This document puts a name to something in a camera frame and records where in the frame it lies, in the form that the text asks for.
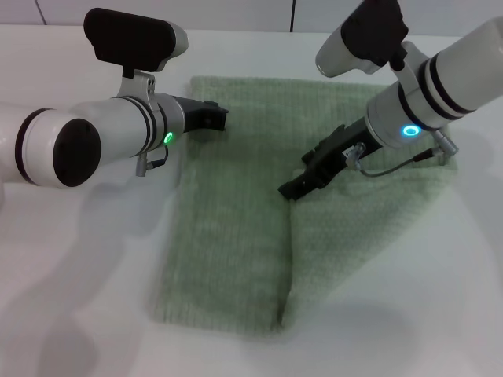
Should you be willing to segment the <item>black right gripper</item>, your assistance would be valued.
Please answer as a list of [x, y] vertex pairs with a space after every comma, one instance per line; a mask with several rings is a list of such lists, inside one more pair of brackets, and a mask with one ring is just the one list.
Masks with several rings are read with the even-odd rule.
[[322, 140], [310, 151], [305, 153], [301, 160], [306, 169], [291, 181], [287, 181], [278, 188], [286, 200], [298, 200], [315, 189], [323, 189], [328, 185], [346, 164], [347, 149], [356, 144], [365, 146], [363, 157], [382, 148], [382, 145], [370, 133], [364, 118], [360, 118], [349, 126], [338, 126], [331, 134]]

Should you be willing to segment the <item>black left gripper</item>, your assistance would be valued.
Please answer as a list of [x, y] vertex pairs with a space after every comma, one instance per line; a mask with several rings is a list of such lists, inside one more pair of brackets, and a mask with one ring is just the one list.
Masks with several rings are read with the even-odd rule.
[[214, 101], [196, 101], [184, 97], [175, 97], [174, 99], [178, 102], [184, 113], [185, 134], [196, 130], [205, 130], [206, 128], [217, 131], [224, 131], [226, 129], [226, 115], [229, 111], [221, 108], [219, 103]]

